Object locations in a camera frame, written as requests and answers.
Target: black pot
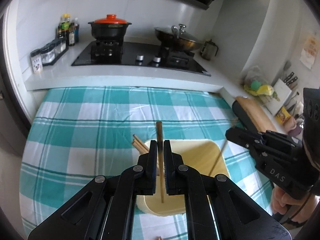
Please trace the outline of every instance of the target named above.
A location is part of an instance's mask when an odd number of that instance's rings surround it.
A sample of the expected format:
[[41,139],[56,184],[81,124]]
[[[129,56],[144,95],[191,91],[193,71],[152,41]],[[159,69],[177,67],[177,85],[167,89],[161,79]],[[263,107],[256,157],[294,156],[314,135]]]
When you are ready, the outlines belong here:
[[95,23],[89,22],[91,25],[91,35],[100,41],[104,40],[120,40],[123,39],[127,27],[132,23]]

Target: kettle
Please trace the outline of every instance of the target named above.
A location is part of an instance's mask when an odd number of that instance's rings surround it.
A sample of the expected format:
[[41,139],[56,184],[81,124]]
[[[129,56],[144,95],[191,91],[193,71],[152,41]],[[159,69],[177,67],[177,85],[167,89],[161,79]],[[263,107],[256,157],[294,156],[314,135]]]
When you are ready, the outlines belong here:
[[217,50],[214,56],[217,55],[219,47],[212,41],[212,39],[209,41],[206,41],[204,43],[202,50],[200,51],[201,57],[206,60],[210,60],[215,48],[217,48]]

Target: stove knob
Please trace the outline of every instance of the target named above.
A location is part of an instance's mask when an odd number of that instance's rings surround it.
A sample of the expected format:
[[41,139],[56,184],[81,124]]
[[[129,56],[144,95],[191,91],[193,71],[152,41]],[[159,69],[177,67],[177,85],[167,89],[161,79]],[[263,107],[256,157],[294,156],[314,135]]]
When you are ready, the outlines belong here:
[[143,55],[137,55],[136,60],[142,61],[143,60]]
[[155,56],[153,61],[159,63],[161,61],[161,57]]

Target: human hand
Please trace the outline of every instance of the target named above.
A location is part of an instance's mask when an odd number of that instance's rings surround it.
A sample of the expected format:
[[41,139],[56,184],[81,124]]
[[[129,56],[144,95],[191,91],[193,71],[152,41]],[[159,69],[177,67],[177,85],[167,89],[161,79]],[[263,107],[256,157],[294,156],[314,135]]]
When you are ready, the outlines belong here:
[[[280,213],[284,215],[288,210],[286,205],[296,205],[301,207],[307,198],[308,194],[303,199],[296,200],[290,197],[287,193],[285,193],[283,189],[281,189],[278,186],[275,186],[271,196],[271,210],[273,213]],[[311,195],[305,206],[301,209],[301,211],[295,217],[292,218],[292,221],[301,224],[308,220],[313,211],[315,210],[318,202],[319,198],[315,195]]]

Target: black glass cooktop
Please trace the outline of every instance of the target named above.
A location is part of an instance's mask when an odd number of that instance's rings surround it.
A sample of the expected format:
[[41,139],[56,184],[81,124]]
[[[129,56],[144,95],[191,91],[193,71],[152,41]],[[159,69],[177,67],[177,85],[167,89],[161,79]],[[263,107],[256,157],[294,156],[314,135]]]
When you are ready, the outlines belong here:
[[170,51],[157,45],[135,42],[91,42],[72,63],[83,65],[129,65],[187,71],[211,76],[193,59],[192,52]]

